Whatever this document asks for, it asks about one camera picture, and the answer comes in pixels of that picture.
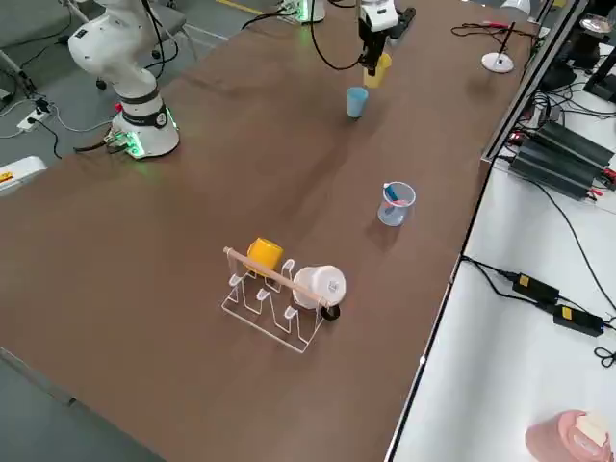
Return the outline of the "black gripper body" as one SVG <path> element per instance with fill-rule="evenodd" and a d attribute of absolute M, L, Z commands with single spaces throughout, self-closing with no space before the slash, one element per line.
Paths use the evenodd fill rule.
<path fill-rule="evenodd" d="M 381 39 L 400 39 L 416 16 L 416 9 L 399 10 L 395 5 L 361 5 L 359 37 L 365 43 Z"/>

